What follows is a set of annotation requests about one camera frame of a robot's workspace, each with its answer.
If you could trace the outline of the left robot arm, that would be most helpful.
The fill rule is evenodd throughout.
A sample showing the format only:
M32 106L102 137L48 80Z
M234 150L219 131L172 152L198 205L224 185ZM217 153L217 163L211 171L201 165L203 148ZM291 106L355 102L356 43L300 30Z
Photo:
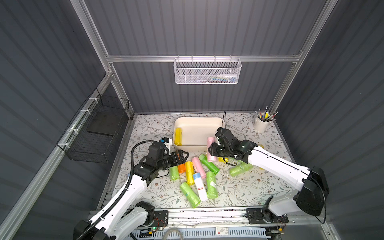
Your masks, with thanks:
M190 154L183 150L171 152L168 138L148 143L148 154L137 165L131 164L129 178L118 193L90 220L81 220L75 226L75 240L123 240L136 228L153 222L153 205L141 201L133 209L130 206L159 176L159 171L184 164Z

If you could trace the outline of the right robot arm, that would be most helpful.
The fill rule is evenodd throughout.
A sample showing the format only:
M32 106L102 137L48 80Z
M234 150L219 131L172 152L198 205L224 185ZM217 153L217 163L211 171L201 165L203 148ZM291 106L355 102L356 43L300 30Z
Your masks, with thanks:
M284 196L270 196L260 208L258 219L274 223L284 215L298 211L316 218L327 214L326 200L330 189L323 169L286 161L254 142L239 141L226 128L219 127L215 137L218 142L208 146L212 156L234 158L246 165L262 168L293 187L293 191Z

